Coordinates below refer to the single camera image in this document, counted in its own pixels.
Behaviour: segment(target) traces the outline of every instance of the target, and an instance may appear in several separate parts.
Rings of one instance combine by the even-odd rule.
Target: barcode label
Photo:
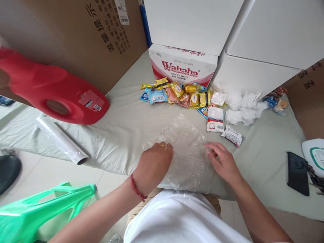
[[[93,101],[89,101],[85,106],[89,107],[92,103],[93,103]]]
[[[95,108],[96,110],[101,110],[101,107],[98,106],[98,105],[94,105],[94,108]]]

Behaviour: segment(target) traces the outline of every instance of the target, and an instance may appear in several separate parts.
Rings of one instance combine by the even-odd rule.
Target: floor
[[[0,196],[0,206],[45,191],[62,182],[70,182],[72,186],[96,184],[97,195],[84,204],[85,208],[118,187],[126,179],[126,176],[123,175],[112,174],[84,165],[76,166],[69,161],[42,157],[27,152],[18,152],[18,157],[23,164],[21,174],[15,183]],[[223,220],[250,239],[237,203],[221,200],[220,204]],[[269,211],[295,243],[324,242],[324,223],[276,209],[269,209]],[[102,242],[107,243],[114,234],[123,236],[126,220],[126,216],[121,218],[106,234]]]

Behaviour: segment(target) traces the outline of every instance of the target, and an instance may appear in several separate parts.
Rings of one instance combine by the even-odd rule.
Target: wahaha box
[[[217,56],[201,52],[152,44],[149,48],[156,79],[168,77],[169,82],[207,87],[217,67]]]

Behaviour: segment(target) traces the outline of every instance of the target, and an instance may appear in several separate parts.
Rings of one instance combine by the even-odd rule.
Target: person
[[[220,143],[206,153],[233,189],[253,242],[292,242],[240,174],[232,154]],[[73,218],[50,243],[100,242],[109,229],[161,183],[173,157],[171,144],[143,152],[132,176]],[[124,242],[250,242],[225,222],[201,193],[162,190],[128,224]]]

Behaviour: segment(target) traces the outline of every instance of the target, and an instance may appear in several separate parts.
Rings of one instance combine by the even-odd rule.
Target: black phone
[[[308,177],[307,177],[307,161],[292,153],[288,154],[288,183],[292,189],[300,192],[305,196],[309,196]]]

